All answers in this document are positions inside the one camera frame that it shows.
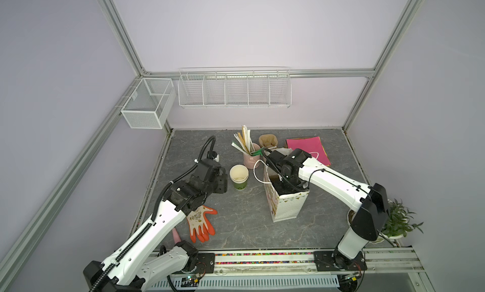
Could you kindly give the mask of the white cartoon paper gift bag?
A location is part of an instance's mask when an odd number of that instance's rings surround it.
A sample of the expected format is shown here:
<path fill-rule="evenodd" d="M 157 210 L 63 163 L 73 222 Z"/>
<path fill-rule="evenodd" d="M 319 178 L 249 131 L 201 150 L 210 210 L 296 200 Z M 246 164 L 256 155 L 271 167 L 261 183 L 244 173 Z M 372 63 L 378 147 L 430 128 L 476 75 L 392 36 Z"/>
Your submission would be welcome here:
<path fill-rule="evenodd" d="M 299 177 L 299 170 L 311 154 L 301 149 L 262 149 L 261 161 L 264 163 L 262 183 L 273 222 L 294 219 L 298 216 L 309 195 L 309 182 Z M 279 173 L 298 175 L 303 182 L 302 192 L 278 192 L 274 179 Z"/>

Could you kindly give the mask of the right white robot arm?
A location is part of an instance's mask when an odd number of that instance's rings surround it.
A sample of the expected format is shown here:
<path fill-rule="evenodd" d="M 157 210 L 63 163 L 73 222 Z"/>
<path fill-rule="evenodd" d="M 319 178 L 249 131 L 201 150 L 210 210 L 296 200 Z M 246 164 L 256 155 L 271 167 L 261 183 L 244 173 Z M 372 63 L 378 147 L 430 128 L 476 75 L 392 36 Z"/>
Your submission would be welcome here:
<path fill-rule="evenodd" d="M 277 150 L 261 150 L 265 165 L 278 178 L 275 186 L 284 192 L 305 192 L 314 186 L 333 195 L 354 211 L 350 228 L 341 238 L 329 264 L 338 270 L 358 267 L 362 249 L 375 241 L 389 218 L 386 189 L 357 182 L 322 164 L 301 149 L 285 155 Z"/>

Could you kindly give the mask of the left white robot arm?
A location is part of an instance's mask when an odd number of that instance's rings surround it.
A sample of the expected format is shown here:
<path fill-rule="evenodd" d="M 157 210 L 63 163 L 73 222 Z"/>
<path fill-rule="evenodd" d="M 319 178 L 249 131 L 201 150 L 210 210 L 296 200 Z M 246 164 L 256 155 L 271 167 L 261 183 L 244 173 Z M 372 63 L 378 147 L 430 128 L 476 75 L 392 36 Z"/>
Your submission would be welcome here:
<path fill-rule="evenodd" d="M 196 268 L 198 250 L 186 241 L 153 260 L 149 256 L 210 195 L 227 192 L 215 142 L 215 136 L 209 137 L 192 167 L 162 189 L 151 216 L 122 246 L 102 262 L 87 265 L 83 275 L 90 291 L 146 291 L 173 273 Z"/>

